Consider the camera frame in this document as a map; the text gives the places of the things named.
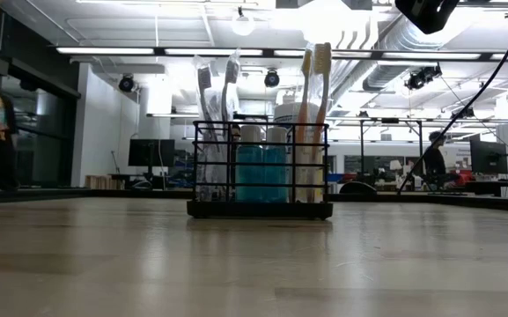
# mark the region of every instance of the toothbrush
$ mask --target toothbrush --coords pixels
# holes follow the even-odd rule
[[[209,114],[209,109],[207,108],[207,100],[204,96],[204,91],[211,88],[212,84],[210,83],[210,69],[209,67],[201,68],[197,71],[197,79],[199,80],[199,94],[201,96],[201,108],[202,108],[202,115],[204,116],[204,120],[206,122],[212,122],[212,118]],[[209,134],[210,138],[212,140],[216,140],[216,134],[215,134],[215,126],[212,123],[207,123],[207,127],[209,128]]]
[[[228,63],[226,64],[226,74],[225,74],[225,86],[222,89],[222,102],[221,102],[221,115],[222,115],[222,121],[226,122],[228,121],[228,109],[226,108],[226,95],[228,92],[228,84],[236,84],[236,81],[238,80],[238,73],[239,73],[239,65],[234,60],[229,59]],[[226,140],[229,131],[226,131],[224,129],[223,132],[223,138]]]
[[[310,49],[305,50],[305,57],[303,58],[302,71],[305,76],[305,85],[303,86],[303,99],[300,104],[300,110],[298,111],[297,123],[306,123],[308,121],[308,81],[310,79],[310,63],[313,56],[313,52]],[[305,142],[305,126],[298,127],[298,133],[295,143]]]
[[[323,88],[322,88],[322,103],[320,104],[320,109],[318,110],[318,115],[316,116],[317,124],[324,123],[326,119],[326,111],[328,110],[328,90],[330,87],[330,71],[332,68],[332,47],[330,43],[324,44],[316,44],[314,48],[314,73],[322,74],[323,79]],[[322,128],[314,127],[314,135],[313,135],[313,143],[317,144],[320,142],[320,138],[322,136]],[[318,147],[314,146],[312,148],[312,163],[316,163]],[[310,174],[311,183],[314,182],[314,175],[316,171],[312,171]],[[314,200],[314,190],[309,190],[308,201],[309,203]]]

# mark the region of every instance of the ceiling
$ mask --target ceiling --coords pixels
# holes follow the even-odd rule
[[[123,46],[123,47],[218,47],[218,48],[304,48],[307,44],[303,33],[306,20],[289,22],[286,17],[294,10],[275,9],[275,0],[258,0],[255,10],[245,5],[244,14],[253,17],[255,29],[248,36],[237,35],[232,30],[232,19],[237,15],[231,6],[157,6],[123,4],[81,4],[76,0],[2,0],[2,7],[14,18],[59,46]],[[457,9],[449,26],[463,26],[463,30],[440,49],[476,51],[506,50],[508,47],[507,9]],[[399,12],[384,7],[373,8],[379,33],[394,21]],[[214,69],[224,77],[226,58],[212,58]],[[114,67],[135,64],[162,64],[166,67],[173,88],[173,105],[189,110],[195,104],[195,70],[192,59],[183,57],[111,57],[89,60],[97,72],[107,71],[109,77],[118,78],[121,73]],[[256,66],[244,73],[238,81],[241,100],[275,102],[279,90],[302,85],[300,60],[255,59],[240,60],[242,66]],[[479,85],[496,67],[495,63],[440,63],[445,81],[461,98],[473,96]],[[267,69],[277,69],[281,84],[266,88],[263,79]],[[143,82],[154,74],[136,76]],[[408,92],[403,86],[405,77],[391,82],[381,93],[348,92],[336,100],[335,110],[358,113],[361,107],[378,116],[407,116],[425,110],[451,109],[458,100],[440,79],[425,88]],[[501,69],[497,80],[476,103],[479,110],[491,110],[495,97],[508,89],[508,63]]]

